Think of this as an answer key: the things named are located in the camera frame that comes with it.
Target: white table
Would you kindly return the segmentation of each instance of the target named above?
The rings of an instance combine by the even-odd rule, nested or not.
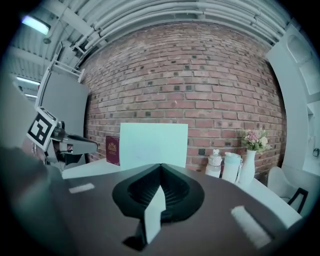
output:
[[[62,177],[63,179],[72,179],[111,174],[119,171],[120,166],[111,164],[103,158],[98,161],[66,169],[62,172]],[[237,186],[273,211],[287,228],[302,218],[290,205],[256,179],[247,187],[242,187],[239,184]]]
[[[291,227],[298,220],[302,219],[301,215],[297,213],[289,204],[287,204],[257,179],[254,178],[247,187],[243,187],[240,184],[237,184],[237,186],[273,211],[273,213],[278,216],[278,218],[287,228]]]

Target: white board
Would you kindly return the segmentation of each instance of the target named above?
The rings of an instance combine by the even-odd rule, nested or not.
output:
[[[188,125],[183,123],[121,123],[121,171],[149,165],[186,167]]]

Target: red book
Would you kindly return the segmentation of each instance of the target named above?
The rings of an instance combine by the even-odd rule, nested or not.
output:
[[[119,137],[106,136],[105,137],[105,151],[106,161],[119,166]]]

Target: flower vase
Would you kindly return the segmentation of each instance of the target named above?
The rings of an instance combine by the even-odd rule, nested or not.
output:
[[[239,183],[248,186],[255,177],[255,155],[256,150],[247,150],[246,159],[242,165]]]

